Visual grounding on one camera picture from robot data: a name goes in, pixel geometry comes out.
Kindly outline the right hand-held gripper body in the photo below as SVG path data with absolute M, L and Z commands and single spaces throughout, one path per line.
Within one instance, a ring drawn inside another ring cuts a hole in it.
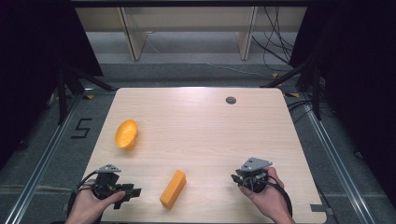
M 245 188 L 255 193 L 260 193 L 265 189 L 269 177 L 265 167 L 269 167 L 272 164 L 271 161 L 251 157 L 239 169 L 235 170 L 235 174 L 244 179 Z

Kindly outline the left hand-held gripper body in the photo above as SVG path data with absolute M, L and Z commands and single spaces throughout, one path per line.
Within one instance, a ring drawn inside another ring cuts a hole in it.
M 93 194 L 100 200 L 108 198 L 109 196 L 124 191 L 125 195 L 122 198 L 124 201 L 129 201 L 134 197 L 133 184 L 119 184 L 119 173 L 121 169 L 113 164 L 107 164 L 95 170 L 97 177 L 93 184 Z

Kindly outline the orange rectangular block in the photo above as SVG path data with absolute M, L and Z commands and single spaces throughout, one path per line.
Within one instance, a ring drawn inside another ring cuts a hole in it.
M 187 183 L 187 177 L 184 172 L 176 170 L 173 177 L 166 186 L 160 197 L 160 202 L 166 209 L 172 209 L 178 196 Z

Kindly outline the orange plastic bowl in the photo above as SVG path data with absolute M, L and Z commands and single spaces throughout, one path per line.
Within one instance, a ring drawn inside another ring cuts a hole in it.
M 135 140 L 138 136 L 138 126 L 133 119 L 125 120 L 117 129 L 115 143 L 122 149 L 134 149 Z

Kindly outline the person's right hand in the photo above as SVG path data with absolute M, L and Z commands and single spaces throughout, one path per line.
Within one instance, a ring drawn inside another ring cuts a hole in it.
M 273 217 L 282 215 L 290 216 L 288 204 L 282 193 L 278 190 L 279 188 L 284 188 L 284 183 L 278 177 L 274 167 L 267 167 L 266 171 L 269 175 L 269 185 L 262 192 L 251 192 L 244 187 L 240 187 L 240 191 L 252 201 L 264 216 L 270 218 L 272 221 Z

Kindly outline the person's left hand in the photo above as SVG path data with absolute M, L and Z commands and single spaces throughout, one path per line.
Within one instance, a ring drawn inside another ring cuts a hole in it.
M 121 200 L 124 195 L 124 191 L 119 191 L 100 200 L 94 196 L 90 187 L 83 187 L 78 192 L 67 219 L 97 220 L 111 204 Z

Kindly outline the black metal stand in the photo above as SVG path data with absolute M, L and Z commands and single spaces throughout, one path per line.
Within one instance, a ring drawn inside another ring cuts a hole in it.
M 106 84 L 104 81 L 98 79 L 95 76 L 91 76 L 88 73 L 85 73 L 79 68 L 64 65 L 60 63 L 58 65 L 59 72 L 57 75 L 57 92 L 59 99 L 59 124 L 62 124 L 66 119 L 68 114 L 68 107 L 66 102 L 66 89 L 68 88 L 72 95 L 81 95 L 85 89 L 83 88 L 80 80 L 85 79 L 90 83 L 96 85 L 99 88 L 102 88 L 106 91 L 114 91 L 115 88 Z
M 313 112 L 316 118 L 321 120 L 319 110 L 321 70 L 318 68 L 318 58 L 316 56 L 309 56 L 303 63 L 291 69 L 284 76 L 276 78 L 274 81 L 263 85 L 263 87 L 275 88 L 298 74 L 301 76 L 296 83 L 296 88 L 298 91 L 307 91 L 309 87 L 312 88 Z

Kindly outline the black curtain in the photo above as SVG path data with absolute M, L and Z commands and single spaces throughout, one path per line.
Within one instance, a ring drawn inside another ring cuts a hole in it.
M 396 208 L 396 0 L 313 0 L 290 63 L 316 59 L 329 103 Z
M 71 0 L 0 0 L 0 170 L 65 67 L 103 74 Z

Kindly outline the beige wooden desk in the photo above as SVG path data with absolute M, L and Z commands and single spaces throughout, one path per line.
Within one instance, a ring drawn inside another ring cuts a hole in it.
M 140 59 L 149 32 L 234 32 L 240 57 L 248 58 L 255 32 L 274 26 L 300 30 L 305 7 L 79 7 L 87 32 L 122 32 L 132 60 Z

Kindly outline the metal floor rail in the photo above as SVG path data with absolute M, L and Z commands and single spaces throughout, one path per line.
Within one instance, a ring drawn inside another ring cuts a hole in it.
M 50 161 L 56 151 L 57 146 L 60 144 L 64 136 L 67 125 L 69 124 L 72 115 L 81 100 L 80 95 L 74 96 L 69 105 L 66 107 L 66 115 L 63 120 L 57 125 L 49 143 L 47 144 L 40 160 L 38 161 L 35 169 L 31 173 L 27 183 L 22 187 L 18 200 L 11 207 L 7 218 L 3 224 L 20 224 L 30 202 L 32 201 L 37 186 L 40 183 L 44 173 L 46 172 Z
M 305 110 L 361 224 L 377 224 L 374 215 L 339 156 L 322 121 L 318 120 L 314 114 L 314 107 L 307 105 Z

